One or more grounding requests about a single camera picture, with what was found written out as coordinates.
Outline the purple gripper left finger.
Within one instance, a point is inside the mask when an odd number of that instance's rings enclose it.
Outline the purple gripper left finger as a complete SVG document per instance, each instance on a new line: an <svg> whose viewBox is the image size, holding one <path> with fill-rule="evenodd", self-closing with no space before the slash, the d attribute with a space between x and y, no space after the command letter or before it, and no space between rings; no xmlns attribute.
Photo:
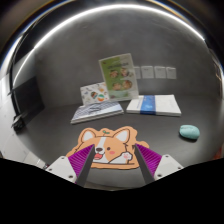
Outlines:
<svg viewBox="0 0 224 224"><path fill-rule="evenodd" d="M93 145L85 147L73 155L61 156L47 169L56 176L84 187L95 155Z"/></svg>

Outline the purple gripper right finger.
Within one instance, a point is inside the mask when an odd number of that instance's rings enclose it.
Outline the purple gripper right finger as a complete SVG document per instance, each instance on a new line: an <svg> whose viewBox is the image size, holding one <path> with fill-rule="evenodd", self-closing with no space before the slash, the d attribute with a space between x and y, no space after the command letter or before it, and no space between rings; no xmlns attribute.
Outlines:
<svg viewBox="0 0 224 224"><path fill-rule="evenodd" d="M183 169L183 166L169 154L160 155L139 144L135 145L135 156L146 184Z"/></svg>

